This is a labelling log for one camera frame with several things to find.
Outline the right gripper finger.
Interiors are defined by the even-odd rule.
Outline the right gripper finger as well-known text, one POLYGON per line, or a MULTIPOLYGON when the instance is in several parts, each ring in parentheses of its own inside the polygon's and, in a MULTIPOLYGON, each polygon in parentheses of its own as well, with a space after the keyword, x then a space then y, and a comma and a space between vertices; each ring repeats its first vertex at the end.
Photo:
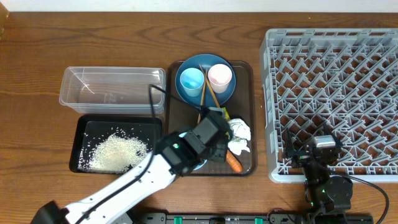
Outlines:
POLYGON ((294 156, 294 145, 292 142, 292 136, 288 129, 285 130, 285 146, 284 146, 284 157, 292 157, 294 156))
POLYGON ((342 146, 343 143, 332 133, 332 130, 329 128, 329 126, 324 123, 323 124, 323 132, 325 136, 331 136, 335 142, 335 146, 342 146))

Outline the light blue bowl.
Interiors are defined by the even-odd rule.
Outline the light blue bowl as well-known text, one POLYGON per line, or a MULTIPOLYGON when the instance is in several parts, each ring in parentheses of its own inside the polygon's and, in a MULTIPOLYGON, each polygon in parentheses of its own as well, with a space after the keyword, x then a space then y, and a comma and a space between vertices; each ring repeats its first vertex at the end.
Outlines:
MULTIPOLYGON (((183 137, 186 135, 186 133, 187 133, 187 132, 181 133, 181 134, 179 134, 178 136, 179 136, 180 138, 183 138, 183 137)), ((202 167, 206 164, 206 162, 207 162, 206 159, 202 160, 193 170, 198 170, 198 169, 202 168, 202 167)))

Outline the white tissue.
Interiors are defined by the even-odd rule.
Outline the white tissue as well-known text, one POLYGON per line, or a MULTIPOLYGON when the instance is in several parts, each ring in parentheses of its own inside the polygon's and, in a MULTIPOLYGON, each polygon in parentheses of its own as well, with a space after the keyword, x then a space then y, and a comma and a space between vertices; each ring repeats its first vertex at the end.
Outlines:
POLYGON ((250 127, 240 118, 231 119, 228 124, 233 132, 233 137, 228 143, 229 150, 237 156, 243 151, 250 152, 248 148, 248 141, 251 140, 250 127))

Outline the orange carrot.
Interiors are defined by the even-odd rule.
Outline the orange carrot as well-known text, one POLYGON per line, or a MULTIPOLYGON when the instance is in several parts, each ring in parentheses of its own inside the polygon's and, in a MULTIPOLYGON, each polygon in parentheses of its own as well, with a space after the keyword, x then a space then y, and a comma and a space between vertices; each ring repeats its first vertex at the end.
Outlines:
POLYGON ((226 161, 236 173, 240 173, 243 171, 243 167, 241 163, 235 158, 233 153, 230 150, 226 151, 226 161))

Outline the pile of white rice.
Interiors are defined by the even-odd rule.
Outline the pile of white rice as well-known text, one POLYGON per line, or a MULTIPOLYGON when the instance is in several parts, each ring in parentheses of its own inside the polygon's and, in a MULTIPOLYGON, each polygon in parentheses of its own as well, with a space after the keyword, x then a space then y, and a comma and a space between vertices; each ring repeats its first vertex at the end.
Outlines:
POLYGON ((129 128, 111 127, 104 134, 85 133, 77 169, 82 172, 123 174, 136 166, 152 148, 129 131, 129 128))

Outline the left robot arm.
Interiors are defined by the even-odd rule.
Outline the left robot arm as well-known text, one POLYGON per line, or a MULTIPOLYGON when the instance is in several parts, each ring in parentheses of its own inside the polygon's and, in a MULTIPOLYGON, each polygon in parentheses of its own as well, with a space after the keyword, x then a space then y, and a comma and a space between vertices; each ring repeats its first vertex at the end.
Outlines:
POLYGON ((144 160, 95 194, 65 208, 54 201, 45 204, 31 223, 112 223, 176 178, 191 174, 204 160, 224 162, 232 135, 221 108, 201 108, 195 128, 156 141, 144 160))

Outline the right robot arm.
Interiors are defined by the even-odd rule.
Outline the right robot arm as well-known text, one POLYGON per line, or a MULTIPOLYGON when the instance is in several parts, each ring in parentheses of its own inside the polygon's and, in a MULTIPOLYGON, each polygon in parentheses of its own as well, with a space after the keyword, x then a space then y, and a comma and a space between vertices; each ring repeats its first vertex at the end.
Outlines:
POLYGON ((306 223, 348 223, 346 211, 351 208, 353 183, 349 178, 331 175, 327 168, 336 162, 343 143, 323 126, 322 136, 315 136, 298 151, 294 149, 292 135, 286 130, 284 158, 293 168, 303 169, 306 200, 312 204, 302 220, 306 223))

